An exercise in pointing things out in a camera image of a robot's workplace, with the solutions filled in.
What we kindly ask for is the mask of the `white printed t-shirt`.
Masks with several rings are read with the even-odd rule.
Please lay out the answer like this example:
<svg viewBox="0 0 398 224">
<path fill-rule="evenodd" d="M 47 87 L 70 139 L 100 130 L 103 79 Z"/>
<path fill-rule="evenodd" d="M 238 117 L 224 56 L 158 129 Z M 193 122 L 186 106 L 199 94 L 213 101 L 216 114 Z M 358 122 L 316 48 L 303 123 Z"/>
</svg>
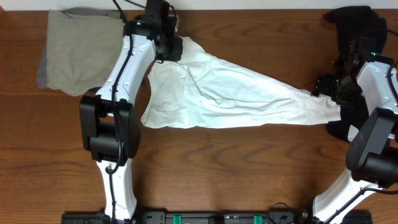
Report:
<svg viewBox="0 0 398 224">
<path fill-rule="evenodd" d="M 178 62 L 153 65 L 150 100 L 141 117 L 148 128 L 238 128 L 263 124 L 316 125 L 339 121 L 329 96 L 301 90 L 207 52 L 183 38 Z"/>
</svg>

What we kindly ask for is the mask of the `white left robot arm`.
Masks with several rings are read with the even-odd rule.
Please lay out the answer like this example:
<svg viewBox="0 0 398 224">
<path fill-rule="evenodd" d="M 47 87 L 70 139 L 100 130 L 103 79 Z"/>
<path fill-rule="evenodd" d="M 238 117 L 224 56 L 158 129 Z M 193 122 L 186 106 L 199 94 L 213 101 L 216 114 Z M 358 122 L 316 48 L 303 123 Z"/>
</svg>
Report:
<svg viewBox="0 0 398 224">
<path fill-rule="evenodd" d="M 63 223 L 134 223 L 137 200 L 132 189 L 131 164 L 141 133 L 134 102 L 141 81 L 156 60 L 176 62 L 182 39 L 176 35 L 178 18 L 163 24 L 129 21 L 123 30 L 119 58 L 105 83 L 93 96 L 80 101 L 83 147 L 100 169 L 106 205 L 103 213 L 81 218 L 63 217 Z"/>
</svg>

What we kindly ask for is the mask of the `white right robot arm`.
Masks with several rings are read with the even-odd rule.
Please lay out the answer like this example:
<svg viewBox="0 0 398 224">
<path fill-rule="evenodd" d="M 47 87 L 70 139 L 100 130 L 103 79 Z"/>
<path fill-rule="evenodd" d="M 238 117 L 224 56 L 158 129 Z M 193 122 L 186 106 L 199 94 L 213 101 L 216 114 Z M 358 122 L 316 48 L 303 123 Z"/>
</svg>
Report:
<svg viewBox="0 0 398 224">
<path fill-rule="evenodd" d="M 397 71 L 391 58 L 367 52 L 364 60 L 345 66 L 335 80 L 333 99 L 359 106 L 358 124 L 345 130 L 350 141 L 346 168 L 334 183 L 303 211 L 301 223 L 369 223 L 369 215 L 350 211 L 373 193 L 388 194 L 397 183 Z"/>
</svg>

